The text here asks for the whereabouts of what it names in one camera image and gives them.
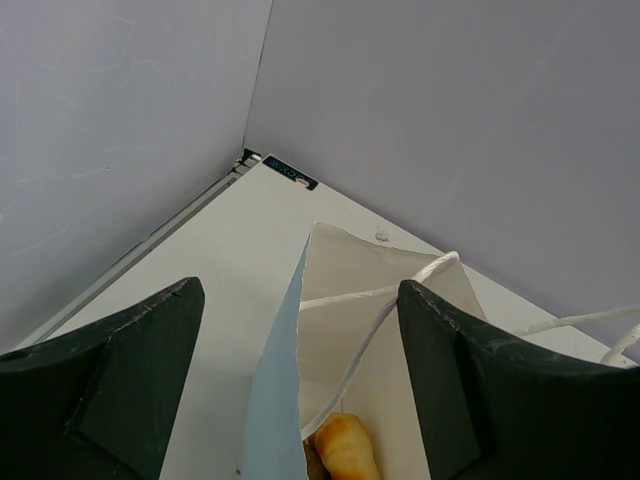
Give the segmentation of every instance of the wall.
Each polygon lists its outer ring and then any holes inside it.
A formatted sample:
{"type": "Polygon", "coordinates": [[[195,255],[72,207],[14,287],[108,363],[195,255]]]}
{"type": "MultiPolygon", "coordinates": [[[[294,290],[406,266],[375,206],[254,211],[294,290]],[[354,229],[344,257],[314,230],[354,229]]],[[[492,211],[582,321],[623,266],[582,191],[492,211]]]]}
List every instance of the wall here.
{"type": "Polygon", "coordinates": [[[637,303],[638,18],[632,0],[275,0],[246,146],[556,315],[637,303]]]}
{"type": "Polygon", "coordinates": [[[230,168],[269,8],[0,2],[0,351],[230,168]]]}

